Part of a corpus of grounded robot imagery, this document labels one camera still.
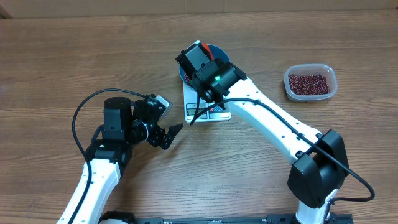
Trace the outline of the red measuring scoop blue handle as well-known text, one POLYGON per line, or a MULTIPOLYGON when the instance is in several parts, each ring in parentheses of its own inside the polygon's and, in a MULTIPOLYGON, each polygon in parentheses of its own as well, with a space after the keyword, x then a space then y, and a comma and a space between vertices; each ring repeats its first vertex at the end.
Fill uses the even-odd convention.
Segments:
POLYGON ((202 44, 202 46, 204 46, 204 48, 205 48, 206 51, 208 52, 208 54, 209 54, 211 60, 214 60, 214 56, 213 56, 212 51, 211 51, 211 49, 209 48, 209 46, 208 46, 205 42, 202 42, 201 44, 202 44))

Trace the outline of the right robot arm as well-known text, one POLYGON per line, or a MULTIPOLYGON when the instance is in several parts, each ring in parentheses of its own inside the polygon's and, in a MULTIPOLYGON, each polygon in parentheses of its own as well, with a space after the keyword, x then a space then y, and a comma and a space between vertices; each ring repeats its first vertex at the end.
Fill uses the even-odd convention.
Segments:
POLYGON ((351 215, 330 212, 349 174, 343 138, 332 129, 323 134, 289 115, 242 70, 220 57, 220 52, 196 41, 176 58, 182 80, 208 105, 190 119, 216 106, 228 109, 287 158, 291 165, 287 185, 299 200, 298 210, 290 215, 268 215, 266 223, 352 223, 351 215))

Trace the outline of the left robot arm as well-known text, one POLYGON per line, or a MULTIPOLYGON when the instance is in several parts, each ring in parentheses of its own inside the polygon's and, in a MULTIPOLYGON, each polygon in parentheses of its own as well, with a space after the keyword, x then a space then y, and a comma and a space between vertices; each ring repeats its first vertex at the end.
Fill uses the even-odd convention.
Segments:
POLYGON ((118 185, 132 158, 133 148, 148 142, 168 149, 183 124, 161 128, 157 123, 172 103, 160 95, 146 95, 131 101, 112 97, 104 102, 104 123, 98 126, 84 151, 80 181, 59 219, 59 223, 136 223, 133 213, 104 211, 111 192, 118 185))

